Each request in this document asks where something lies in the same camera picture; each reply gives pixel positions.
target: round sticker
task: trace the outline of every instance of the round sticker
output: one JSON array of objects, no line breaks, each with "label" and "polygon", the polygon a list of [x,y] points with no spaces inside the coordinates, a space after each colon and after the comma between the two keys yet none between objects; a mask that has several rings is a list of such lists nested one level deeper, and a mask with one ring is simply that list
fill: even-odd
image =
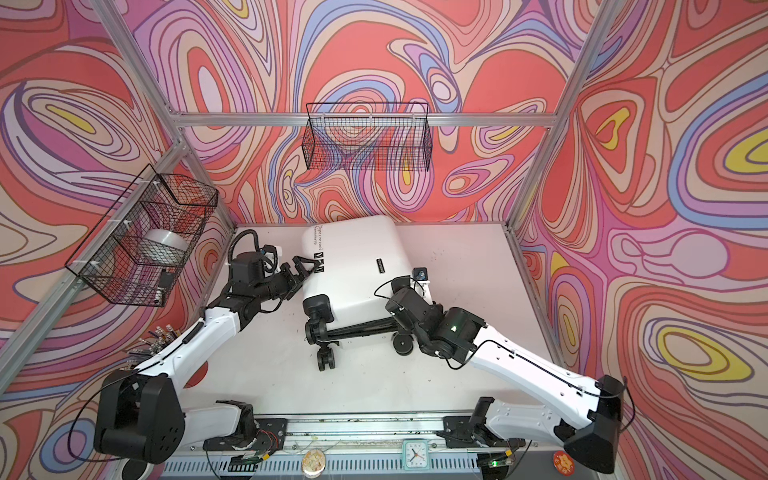
[{"label": "round sticker", "polygon": [[572,459],[569,454],[563,452],[562,450],[560,452],[554,453],[552,462],[554,463],[554,467],[558,470],[558,472],[565,475],[566,477],[570,477],[576,471],[576,464],[574,463],[574,459]]}]

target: pink wall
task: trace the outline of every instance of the pink wall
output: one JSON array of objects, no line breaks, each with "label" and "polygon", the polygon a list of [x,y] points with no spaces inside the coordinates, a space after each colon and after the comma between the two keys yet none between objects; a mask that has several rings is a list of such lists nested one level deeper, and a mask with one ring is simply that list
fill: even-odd
[{"label": "pink wall", "polygon": [[[28,3],[0,6],[0,343],[134,175],[168,147],[88,2]],[[67,453],[74,416],[147,328],[184,327],[226,237],[212,218],[163,309],[110,305],[91,290],[78,296],[0,397],[1,479],[103,473],[108,464]],[[96,408],[75,426],[80,456],[91,454]]]},{"label": "pink wall", "polygon": [[[301,112],[426,101],[432,112],[552,112],[593,19],[587,1],[129,3],[179,111]],[[306,172],[302,128],[188,129],[238,222],[503,221],[541,128],[434,128],[428,174]]]},{"label": "pink wall", "polygon": [[765,478],[768,5],[628,3],[518,239],[568,365],[628,378],[629,478]]}]

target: white floor panel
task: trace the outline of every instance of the white floor panel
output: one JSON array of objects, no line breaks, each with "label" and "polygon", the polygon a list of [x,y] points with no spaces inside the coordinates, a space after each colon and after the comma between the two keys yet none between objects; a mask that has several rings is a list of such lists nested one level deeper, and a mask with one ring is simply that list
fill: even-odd
[{"label": "white floor panel", "polygon": [[[262,244],[283,248],[283,261],[301,254],[303,227],[255,230]],[[404,225],[398,232],[412,264],[429,269],[435,301],[446,309],[465,308],[526,349],[550,358],[500,225]],[[252,249],[251,237],[245,237],[235,253]],[[224,269],[214,297],[226,276]],[[217,350],[208,360],[205,378],[182,394],[182,406],[233,399],[253,404],[257,415],[272,415],[466,410],[480,396],[536,403],[471,366],[450,370],[444,360],[426,356],[418,347],[399,356],[391,334],[343,341],[341,348],[332,347],[336,368],[320,372],[318,347],[304,339],[302,299],[299,292],[277,312],[257,315]]]}]

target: wire basket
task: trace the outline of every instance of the wire basket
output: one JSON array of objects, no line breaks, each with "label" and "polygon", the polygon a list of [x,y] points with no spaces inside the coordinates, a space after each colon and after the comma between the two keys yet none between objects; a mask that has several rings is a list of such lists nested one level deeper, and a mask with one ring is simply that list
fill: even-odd
[{"label": "wire basket", "polygon": [[[123,219],[109,220],[118,225],[96,253],[79,262],[72,261],[73,253],[66,267],[109,303],[165,306],[219,193],[179,174],[154,172],[139,183],[146,183],[144,191]],[[73,268],[77,263],[82,265],[79,271]]]},{"label": "wire basket", "polygon": [[432,161],[429,104],[306,104],[301,148],[307,170],[423,170]]}]

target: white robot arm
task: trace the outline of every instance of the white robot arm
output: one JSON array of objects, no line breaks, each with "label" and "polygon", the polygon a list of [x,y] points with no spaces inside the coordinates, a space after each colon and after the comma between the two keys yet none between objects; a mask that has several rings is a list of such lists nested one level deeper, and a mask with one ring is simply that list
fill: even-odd
[{"label": "white robot arm", "polygon": [[[276,268],[274,247],[260,249],[256,241],[256,252],[234,260],[231,250],[230,282],[203,318],[135,370],[113,372],[104,381],[94,436],[98,452],[159,464],[178,447],[201,440],[229,436],[247,443],[255,438],[249,405],[225,402],[183,411],[177,394],[216,349],[263,312],[261,302],[289,300],[311,273],[303,263],[313,261],[294,257],[299,271],[294,275],[288,263]],[[526,438],[560,444],[583,465],[613,472],[624,384],[562,369],[466,310],[444,312],[442,305],[429,304],[407,282],[393,290],[386,310],[398,331],[415,335],[423,353],[444,359],[453,369],[471,364],[487,370],[544,405],[510,406],[482,397],[470,418],[470,442],[501,446]]]}]

